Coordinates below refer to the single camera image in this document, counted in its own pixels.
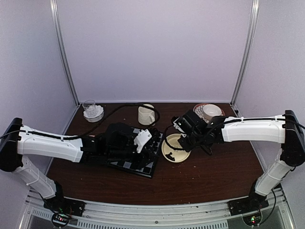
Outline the cream bowl of black pieces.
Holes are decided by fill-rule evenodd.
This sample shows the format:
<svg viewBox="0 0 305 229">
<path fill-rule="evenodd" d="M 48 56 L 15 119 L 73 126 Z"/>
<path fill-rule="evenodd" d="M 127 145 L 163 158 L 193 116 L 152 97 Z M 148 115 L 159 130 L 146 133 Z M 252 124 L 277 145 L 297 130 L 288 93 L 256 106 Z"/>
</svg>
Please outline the cream bowl of black pieces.
<svg viewBox="0 0 305 229">
<path fill-rule="evenodd" d="M 171 134 L 166 137 L 167 142 L 175 148 L 182 148 L 178 143 L 178 139 L 181 137 L 181 134 Z M 164 140 L 162 143 L 162 155 L 166 160 L 172 163 L 181 163 L 185 161 L 191 154 L 191 152 L 186 152 L 184 150 L 174 150 L 168 146 L 166 141 Z"/>
</svg>

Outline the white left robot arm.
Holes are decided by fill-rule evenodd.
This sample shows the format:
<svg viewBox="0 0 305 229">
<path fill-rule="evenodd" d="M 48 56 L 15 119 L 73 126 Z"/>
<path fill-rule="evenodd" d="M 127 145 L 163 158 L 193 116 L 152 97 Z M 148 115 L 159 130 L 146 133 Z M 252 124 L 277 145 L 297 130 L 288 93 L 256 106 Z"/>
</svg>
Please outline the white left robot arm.
<svg viewBox="0 0 305 229">
<path fill-rule="evenodd" d="M 156 129 L 136 129 L 115 123 L 99 135 L 67 136 L 37 131 L 23 125 L 22 119 L 14 118 L 0 137 L 0 168 L 19 174 L 44 199 L 50 199 L 58 212 L 64 212 L 69 204 L 60 185 L 41 174 L 28 155 L 95 165 L 123 162 L 136 170 L 144 170 L 157 157 L 158 146 Z"/>
</svg>

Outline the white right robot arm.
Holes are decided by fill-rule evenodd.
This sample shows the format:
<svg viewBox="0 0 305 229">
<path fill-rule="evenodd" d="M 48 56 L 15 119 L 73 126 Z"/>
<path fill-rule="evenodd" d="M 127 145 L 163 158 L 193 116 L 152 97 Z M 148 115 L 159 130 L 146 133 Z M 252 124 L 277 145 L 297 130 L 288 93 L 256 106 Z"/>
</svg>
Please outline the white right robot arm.
<svg viewBox="0 0 305 229">
<path fill-rule="evenodd" d="M 286 174 L 305 162 L 305 135 L 292 110 L 272 117 L 215 116 L 205 122 L 194 111 L 173 119 L 173 126 L 182 133 L 178 140 L 186 152 L 201 147 L 208 154 L 216 143 L 265 141 L 281 145 L 275 162 L 254 183 L 244 200 L 247 210 L 255 210 Z"/>
</svg>

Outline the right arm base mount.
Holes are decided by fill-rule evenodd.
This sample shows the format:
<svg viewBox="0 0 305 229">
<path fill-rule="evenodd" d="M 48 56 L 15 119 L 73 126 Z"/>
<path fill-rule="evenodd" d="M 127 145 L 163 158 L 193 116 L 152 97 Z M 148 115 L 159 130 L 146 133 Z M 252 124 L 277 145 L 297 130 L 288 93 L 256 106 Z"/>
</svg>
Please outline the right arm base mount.
<svg viewBox="0 0 305 229">
<path fill-rule="evenodd" d="M 231 216 L 241 215 L 243 222 L 250 227 L 258 226 L 262 220 L 262 209 L 269 206 L 267 200 L 249 197 L 228 201 Z"/>
</svg>

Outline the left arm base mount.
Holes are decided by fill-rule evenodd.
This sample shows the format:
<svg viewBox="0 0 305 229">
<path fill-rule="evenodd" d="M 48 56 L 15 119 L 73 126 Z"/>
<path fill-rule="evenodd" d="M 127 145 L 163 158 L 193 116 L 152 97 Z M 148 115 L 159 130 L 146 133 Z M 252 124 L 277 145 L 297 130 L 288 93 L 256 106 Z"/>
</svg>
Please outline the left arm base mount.
<svg viewBox="0 0 305 229">
<path fill-rule="evenodd" d="M 82 217 L 85 203 L 74 199 L 64 198 L 62 201 L 42 199 L 44 207 L 49 209 L 53 215 L 51 223 L 57 228 L 66 227 L 75 221 L 74 217 Z"/>
</svg>

